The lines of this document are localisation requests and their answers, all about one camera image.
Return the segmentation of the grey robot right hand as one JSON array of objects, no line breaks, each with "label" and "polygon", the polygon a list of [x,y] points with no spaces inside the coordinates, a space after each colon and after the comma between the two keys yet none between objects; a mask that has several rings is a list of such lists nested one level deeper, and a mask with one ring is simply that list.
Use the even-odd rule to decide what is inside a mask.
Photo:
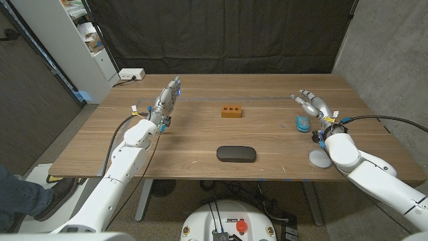
[{"label": "grey robot right hand", "polygon": [[308,90],[299,90],[307,100],[291,94],[292,100],[302,106],[304,111],[313,117],[316,117],[321,125],[323,139],[326,140],[329,136],[338,133],[346,133],[347,129],[335,121],[334,112],[331,111],[328,105],[319,97]]}]

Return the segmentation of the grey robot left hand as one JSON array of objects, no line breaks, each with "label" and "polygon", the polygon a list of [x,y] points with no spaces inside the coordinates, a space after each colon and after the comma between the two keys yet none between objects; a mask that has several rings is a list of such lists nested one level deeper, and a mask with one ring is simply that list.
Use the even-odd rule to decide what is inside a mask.
[{"label": "grey robot left hand", "polygon": [[154,102],[148,116],[148,120],[156,125],[161,132],[170,127],[171,116],[175,102],[181,94],[181,81],[179,76],[169,82]]}]

